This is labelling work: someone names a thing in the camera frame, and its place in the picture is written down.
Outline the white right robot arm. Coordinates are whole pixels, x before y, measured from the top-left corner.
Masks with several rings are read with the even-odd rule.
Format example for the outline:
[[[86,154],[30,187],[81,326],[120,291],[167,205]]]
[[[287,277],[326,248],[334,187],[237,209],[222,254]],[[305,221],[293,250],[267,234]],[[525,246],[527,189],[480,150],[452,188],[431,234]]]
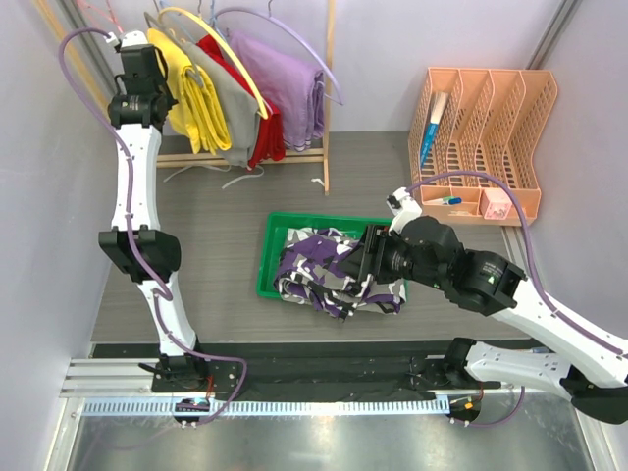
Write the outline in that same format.
[[[510,325],[548,348],[514,351],[456,338],[442,366],[450,386],[513,383],[565,398],[601,422],[626,423],[627,341],[557,302],[531,271],[464,247],[452,227],[426,216],[370,225],[340,270],[358,283],[406,280],[434,288],[460,309]]]

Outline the pink wire hanger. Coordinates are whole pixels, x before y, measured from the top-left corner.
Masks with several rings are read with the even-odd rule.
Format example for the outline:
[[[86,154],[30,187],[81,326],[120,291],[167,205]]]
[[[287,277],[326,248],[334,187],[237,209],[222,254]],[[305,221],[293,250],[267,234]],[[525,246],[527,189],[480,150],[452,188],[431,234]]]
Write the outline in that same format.
[[[76,4],[91,26],[119,33],[124,31],[110,0],[77,0]]]

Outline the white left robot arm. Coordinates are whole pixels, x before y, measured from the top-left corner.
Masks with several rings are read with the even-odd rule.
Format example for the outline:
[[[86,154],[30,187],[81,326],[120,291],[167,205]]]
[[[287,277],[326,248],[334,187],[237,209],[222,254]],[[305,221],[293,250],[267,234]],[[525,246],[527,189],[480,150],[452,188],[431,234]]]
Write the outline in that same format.
[[[144,36],[118,46],[123,70],[108,106],[117,144],[117,196],[111,228],[98,236],[102,251],[144,297],[159,336],[153,376],[157,393],[198,392],[208,368],[199,357],[198,337],[189,324],[178,284],[179,240],[162,231],[156,202],[156,164],[162,129],[176,99],[167,85],[162,52]]]

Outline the purple camouflage trousers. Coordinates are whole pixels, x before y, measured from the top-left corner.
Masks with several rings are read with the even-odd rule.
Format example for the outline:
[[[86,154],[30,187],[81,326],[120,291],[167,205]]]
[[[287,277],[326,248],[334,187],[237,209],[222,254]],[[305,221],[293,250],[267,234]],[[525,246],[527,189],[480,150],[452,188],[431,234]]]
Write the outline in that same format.
[[[407,301],[404,281],[379,285],[369,277],[359,283],[338,268],[357,243],[336,228],[288,229],[273,287],[282,300],[337,319],[358,311],[398,314]]]

